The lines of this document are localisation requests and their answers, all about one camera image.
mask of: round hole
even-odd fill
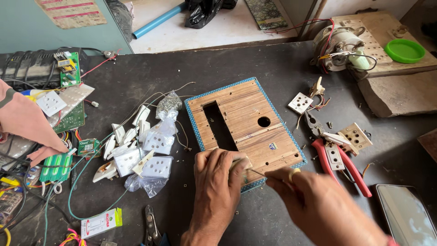
[[[260,117],[258,119],[258,125],[261,127],[268,127],[270,125],[270,119],[268,117]]]

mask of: green plastic lid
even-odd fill
[[[407,39],[390,41],[384,51],[393,60],[401,63],[416,63],[425,56],[425,49],[420,44]]]

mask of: red-handled pliers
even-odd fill
[[[309,128],[311,129],[312,133],[317,137],[317,139],[311,144],[314,146],[317,150],[317,153],[319,155],[320,163],[322,164],[323,171],[327,174],[329,174],[337,183],[338,180],[335,178],[334,173],[332,172],[331,165],[328,160],[328,156],[326,155],[325,151],[325,145],[324,140],[320,136],[320,134],[324,133],[325,130],[323,129],[322,124],[308,111],[305,111],[305,119],[307,121],[307,124]],[[349,173],[352,175],[353,179],[355,180],[355,183],[358,185],[358,188],[360,189],[361,193],[365,197],[371,197],[372,193],[370,192],[369,188],[366,186],[366,184],[363,181],[363,178],[361,174],[358,172],[357,168],[353,164],[353,162],[350,160],[350,158],[346,155],[346,153],[338,146],[336,145],[339,154],[341,156],[341,159],[349,171]]]

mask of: phone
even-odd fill
[[[413,186],[374,186],[392,237],[400,246],[437,245],[437,233]]]

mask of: black plastic bag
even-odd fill
[[[186,27],[201,29],[208,24],[220,9],[233,9],[238,0],[185,0],[190,16]]]
[[[121,29],[126,41],[130,43],[132,41],[132,16],[129,13],[128,8],[119,0],[106,0],[109,10],[111,10],[114,19]]]

